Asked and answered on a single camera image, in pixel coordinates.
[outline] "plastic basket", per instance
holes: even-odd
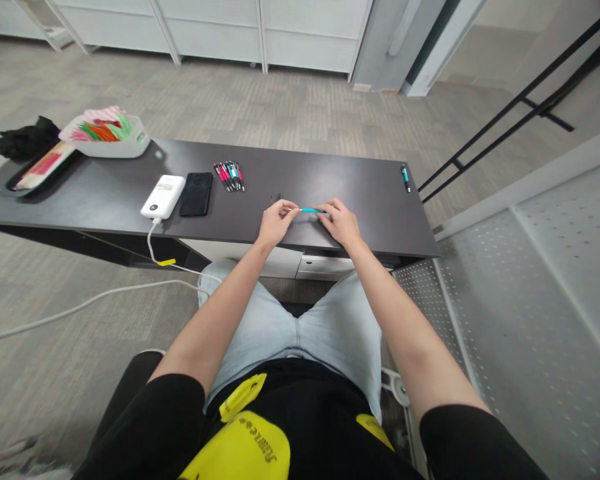
[[[58,138],[72,144],[76,150],[79,150],[90,157],[136,158],[145,152],[151,142],[151,138],[148,136],[145,126],[140,121],[140,118],[133,115],[128,115],[127,118],[133,125],[133,130],[128,138],[118,142],[84,142],[71,140],[71,132],[73,129],[76,125],[84,122],[84,117],[82,115],[71,120],[69,124],[62,129]]]

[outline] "white drawer unit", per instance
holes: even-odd
[[[150,0],[53,0],[79,45],[171,53]]]
[[[303,255],[295,278],[338,281],[354,270],[355,267],[351,259]]]
[[[179,55],[262,62],[257,0],[158,0]]]
[[[39,26],[13,0],[0,0],[0,35],[45,39]]]
[[[188,239],[180,239],[180,241],[210,261],[223,258],[238,261],[251,248],[250,243]],[[276,247],[269,254],[260,275],[262,277],[295,278],[300,258],[302,258],[300,251]]]
[[[347,73],[373,0],[46,0],[87,45]]]
[[[371,0],[260,0],[268,64],[351,76]]]

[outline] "charging cable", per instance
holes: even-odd
[[[197,272],[195,270],[189,270],[189,269],[186,269],[184,267],[181,267],[180,265],[176,265],[174,259],[172,259],[172,260],[166,260],[166,261],[163,261],[163,262],[158,262],[158,260],[155,259],[155,257],[153,256],[153,248],[151,248],[151,234],[153,233],[154,228],[156,228],[156,226],[158,224],[160,224],[161,221],[162,220],[159,219],[159,218],[153,219],[153,225],[151,226],[151,229],[149,230],[149,234],[147,235],[147,244],[149,246],[149,252],[151,254],[151,260],[153,260],[156,264],[161,265],[161,266],[167,266],[167,265],[169,265],[171,267],[174,267],[174,268],[177,268],[177,269],[180,269],[180,270],[188,271],[188,272],[191,272],[191,273],[196,273],[197,275],[200,275],[201,277],[212,278],[212,279],[218,281],[218,283],[222,283],[222,280],[220,280],[217,277],[214,277],[213,275],[209,275],[207,273]],[[179,284],[184,285],[184,286],[186,286],[186,287],[188,287],[190,289],[196,290],[196,291],[198,291],[200,293],[204,293],[208,297],[211,295],[208,291],[203,290],[202,288],[198,288],[198,287],[196,287],[196,286],[194,286],[194,285],[192,285],[190,283],[187,283],[185,281],[182,281],[182,280],[165,280],[165,281],[154,282],[154,283],[144,283],[142,285],[132,285],[130,287],[116,288],[116,289],[112,289],[112,290],[107,290],[106,292],[102,292],[99,295],[96,295],[95,297],[90,298],[86,302],[81,303],[80,305],[78,305],[78,306],[76,306],[74,308],[71,308],[69,310],[66,310],[64,312],[56,313],[55,315],[52,315],[50,317],[43,318],[42,320],[38,320],[38,321],[35,321],[35,322],[27,323],[26,325],[22,325],[20,327],[16,327],[16,328],[11,329],[11,330],[2,331],[2,332],[0,332],[0,340],[2,340],[4,338],[7,338],[7,337],[11,337],[13,335],[18,335],[19,333],[24,333],[26,331],[33,330],[34,328],[42,327],[43,325],[48,325],[48,324],[50,324],[52,322],[55,322],[56,320],[60,320],[60,319],[62,319],[64,317],[67,317],[68,315],[71,315],[72,313],[75,313],[75,312],[77,312],[79,310],[82,310],[83,308],[88,307],[93,302],[96,302],[96,301],[100,300],[101,298],[104,298],[104,297],[106,297],[108,295],[112,295],[114,293],[121,293],[121,292],[131,291],[131,290],[139,290],[139,289],[150,288],[150,287],[158,287],[160,285],[168,285],[170,283],[179,283]]]
[[[209,277],[209,278],[216,280],[218,283],[222,283],[222,280],[220,280],[217,277],[214,277],[213,275],[209,275],[208,273],[196,272],[195,270],[189,270],[184,267],[181,267],[180,265],[176,265],[175,259],[164,260],[164,261],[156,260],[155,257],[153,256],[153,248],[151,246],[151,234],[153,233],[153,230],[156,228],[156,226],[160,225],[161,222],[162,222],[162,219],[157,218],[157,217],[154,218],[153,225],[151,226],[151,229],[149,230],[149,234],[147,235],[147,246],[149,247],[149,253],[151,254],[151,260],[153,260],[154,263],[156,263],[157,265],[160,265],[161,267],[168,266],[168,267],[177,268],[178,270],[184,270],[184,271],[188,271],[191,273],[195,273],[197,275],[200,275],[201,277]]]

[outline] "dark desk surface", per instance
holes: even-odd
[[[137,159],[84,157],[39,197],[0,196],[0,225],[145,235],[151,221],[140,208],[161,175],[213,171],[212,164],[230,159],[240,163],[246,192],[228,193],[214,173],[208,214],[182,218],[177,205],[156,235],[254,242],[262,211],[281,193],[300,207],[339,197],[375,253],[439,254],[415,184],[407,193],[398,162],[175,140],[155,140]],[[0,188],[19,168],[0,168]],[[309,213],[294,220],[281,246],[340,248]]]

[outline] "black bag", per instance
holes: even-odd
[[[32,160],[56,146],[59,133],[51,120],[38,117],[35,125],[0,132],[0,155],[14,162]]]

